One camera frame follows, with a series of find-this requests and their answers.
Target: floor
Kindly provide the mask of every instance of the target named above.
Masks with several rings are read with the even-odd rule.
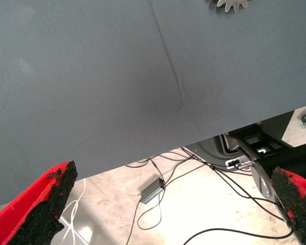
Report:
[[[293,146],[306,143],[306,129],[299,126],[301,115],[304,113],[306,107],[295,111],[284,134],[283,140]],[[170,153],[164,155],[181,158]],[[155,162],[165,179],[170,176],[176,164],[161,157],[156,158]],[[173,178],[200,165],[198,161],[190,160],[176,169]],[[252,177],[228,175],[253,197],[262,198]],[[140,193],[159,176],[159,172],[150,163],[141,168],[123,166],[87,178],[86,189],[74,219],[77,235],[83,238],[77,244],[126,244]],[[77,181],[68,202],[77,199],[83,188],[83,181]],[[153,229],[140,230],[136,224],[138,217],[156,203],[157,199],[147,205],[139,204],[129,245],[184,244],[193,234],[208,228],[238,229],[269,236],[282,236],[289,232],[286,224],[270,216],[252,200],[238,196],[206,166],[170,184],[161,203],[161,223]],[[261,203],[271,212],[278,214],[274,205]],[[71,208],[63,214],[67,221],[70,221],[70,211]],[[153,226],[159,219],[160,211],[157,207],[143,216],[140,226]],[[60,242],[62,233],[64,232],[57,234],[52,241],[53,245]],[[230,244],[234,241],[241,244],[299,244],[293,235],[282,240],[268,240],[224,231],[204,233],[188,244]]]

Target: gray fabric surface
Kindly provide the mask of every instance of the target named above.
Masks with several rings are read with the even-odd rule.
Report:
[[[306,105],[306,1],[0,1],[0,204]]]

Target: gray power adapter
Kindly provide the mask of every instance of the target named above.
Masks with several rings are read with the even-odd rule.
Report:
[[[165,189],[163,180],[157,178],[141,193],[141,202],[147,204]]]

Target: red foam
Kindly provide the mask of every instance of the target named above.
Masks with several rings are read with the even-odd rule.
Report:
[[[61,176],[66,171],[68,163],[64,162],[49,169],[0,211],[0,245],[8,243],[36,205],[48,200],[52,187],[60,185]],[[57,173],[58,170],[61,171],[58,178],[54,176],[48,178],[49,174]]]
[[[281,169],[281,171],[289,176],[289,181],[297,187],[301,199],[304,199],[306,196],[306,179],[285,169]]]

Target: gear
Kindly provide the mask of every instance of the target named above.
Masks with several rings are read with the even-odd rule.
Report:
[[[234,6],[235,12],[238,12],[239,6],[242,4],[244,8],[248,7],[247,0],[219,0],[217,7],[221,7],[223,4],[225,4],[225,11],[228,12],[231,8],[231,6]]]

